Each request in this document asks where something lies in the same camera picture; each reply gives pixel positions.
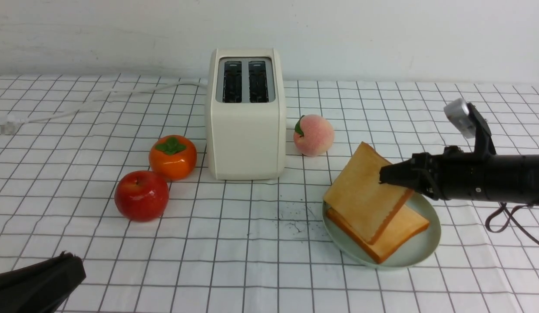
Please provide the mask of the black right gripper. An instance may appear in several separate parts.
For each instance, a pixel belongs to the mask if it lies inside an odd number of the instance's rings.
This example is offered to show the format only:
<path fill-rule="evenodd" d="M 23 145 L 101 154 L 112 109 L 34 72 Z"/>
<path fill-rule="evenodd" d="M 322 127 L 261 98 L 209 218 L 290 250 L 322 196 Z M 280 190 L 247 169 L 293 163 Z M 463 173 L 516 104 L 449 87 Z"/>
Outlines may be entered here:
<path fill-rule="evenodd" d="M 414 188 L 433 200 L 506 202 L 506 191 L 498 186 L 504 181 L 499 173 L 506 164 L 505 155 L 482 158 L 448 147 L 441 155 L 419 153 L 410 161 L 383 166 L 379 183 Z M 418 178 L 415 186 L 414 172 Z"/>

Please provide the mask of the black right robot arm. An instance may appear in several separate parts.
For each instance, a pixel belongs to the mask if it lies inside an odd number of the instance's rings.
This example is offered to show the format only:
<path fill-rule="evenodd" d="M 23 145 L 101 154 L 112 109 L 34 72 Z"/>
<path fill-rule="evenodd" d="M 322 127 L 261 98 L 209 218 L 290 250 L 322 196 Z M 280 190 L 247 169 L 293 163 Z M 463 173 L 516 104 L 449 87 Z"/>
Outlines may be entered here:
<path fill-rule="evenodd" d="M 435 200 L 539 205 L 539 155 L 479 155 L 448 146 L 408 161 L 414 190 Z"/>

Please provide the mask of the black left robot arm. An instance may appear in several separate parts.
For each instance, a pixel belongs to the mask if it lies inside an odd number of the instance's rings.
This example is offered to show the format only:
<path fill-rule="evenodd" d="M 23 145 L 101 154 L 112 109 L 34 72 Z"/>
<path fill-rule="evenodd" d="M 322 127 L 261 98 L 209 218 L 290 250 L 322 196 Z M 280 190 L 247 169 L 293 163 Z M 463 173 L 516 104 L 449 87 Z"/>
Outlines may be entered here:
<path fill-rule="evenodd" d="M 373 265 L 382 265 L 405 242 L 400 237 L 401 226 L 394 222 L 407 220 L 402 211 L 406 210 L 406 201 L 412 194 L 411 190 L 404 190 L 403 195 L 394 200 L 383 231 L 372 245 L 354 233 L 354 224 L 340 216 L 337 208 L 327 209 L 325 216 L 354 240 L 355 247 L 363 251 Z M 152 171 L 130 172 L 115 188 L 117 210 L 135 222 L 160 218 L 168 200 L 169 187 L 164 176 Z M 85 277 L 82 259 L 66 252 L 36 265 L 0 273 L 0 313 L 53 313 Z"/>

